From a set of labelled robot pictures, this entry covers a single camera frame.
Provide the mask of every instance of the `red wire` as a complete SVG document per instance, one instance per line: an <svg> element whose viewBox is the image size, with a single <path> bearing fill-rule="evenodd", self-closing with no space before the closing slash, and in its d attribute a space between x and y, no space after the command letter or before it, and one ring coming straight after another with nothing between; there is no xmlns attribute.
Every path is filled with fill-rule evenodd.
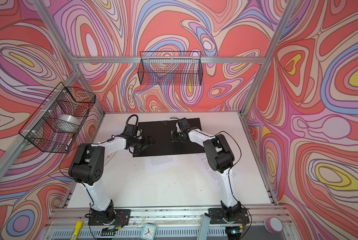
<svg viewBox="0 0 358 240"><path fill-rule="evenodd" d="M121 216L121 215L119 215L119 216L122 217L122 218L124 218L124 225L126 225L127 221L126 221L125 217L123 217L123 216Z"/></svg>
<svg viewBox="0 0 358 240"><path fill-rule="evenodd" d="M120 216L120 215L116 215L116 216L122 217L122 216ZM115 216L115 217L116 217L116 216ZM120 218L120 219L122 220L122 224L120 224L120 226L121 226L121 225L123 225L123 218Z"/></svg>

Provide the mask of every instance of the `yellow object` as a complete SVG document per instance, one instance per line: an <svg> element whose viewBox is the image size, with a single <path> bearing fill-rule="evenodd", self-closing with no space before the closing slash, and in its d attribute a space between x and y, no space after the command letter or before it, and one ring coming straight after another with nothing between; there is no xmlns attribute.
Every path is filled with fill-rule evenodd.
<svg viewBox="0 0 358 240"><path fill-rule="evenodd" d="M79 235L79 232L80 232L80 229L82 228L83 226L83 222L82 221L78 221L75 225L75 230L74 232L72 233L72 237L71 237L71 240L76 240L77 239L77 236Z"/></svg>

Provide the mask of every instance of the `black wire mesh basket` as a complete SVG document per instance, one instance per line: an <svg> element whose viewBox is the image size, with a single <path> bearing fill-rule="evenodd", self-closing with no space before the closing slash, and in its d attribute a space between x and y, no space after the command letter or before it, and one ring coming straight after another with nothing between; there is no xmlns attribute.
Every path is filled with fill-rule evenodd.
<svg viewBox="0 0 358 240"><path fill-rule="evenodd" d="M142 51L140 85L202 85L200 51Z"/></svg>
<svg viewBox="0 0 358 240"><path fill-rule="evenodd" d="M77 87L64 87L35 126L25 136L21 132L23 128L19 134L42 152L67 153L95 100L94 93Z"/></svg>

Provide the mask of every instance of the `paper document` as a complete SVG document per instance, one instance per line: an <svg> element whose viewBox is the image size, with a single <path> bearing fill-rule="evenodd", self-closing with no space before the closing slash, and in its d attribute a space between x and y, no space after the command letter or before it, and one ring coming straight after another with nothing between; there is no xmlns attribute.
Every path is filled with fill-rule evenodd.
<svg viewBox="0 0 358 240"><path fill-rule="evenodd" d="M213 190L216 193L220 192L220 186L217 174L218 172L211 169L210 165L208 164L207 157L205 153L196 153L191 154L192 159L194 159L196 165L200 168L203 175L206 177L208 182L211 184ZM238 169L232 168L230 171L230 178L233 178L234 180L237 180L242 177L242 174L239 172Z"/></svg>
<svg viewBox="0 0 358 240"><path fill-rule="evenodd" d="M151 156L144 157L144 165L146 166L147 172L155 172L178 166L179 161L176 155Z"/></svg>

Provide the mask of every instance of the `roll of tape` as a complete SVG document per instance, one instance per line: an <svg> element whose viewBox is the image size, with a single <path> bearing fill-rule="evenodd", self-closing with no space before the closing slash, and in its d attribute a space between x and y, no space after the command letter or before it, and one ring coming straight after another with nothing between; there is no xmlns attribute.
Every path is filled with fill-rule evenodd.
<svg viewBox="0 0 358 240"><path fill-rule="evenodd" d="M283 230L283 224L277 217L269 217L264 220L264 227L270 233L280 233Z"/></svg>

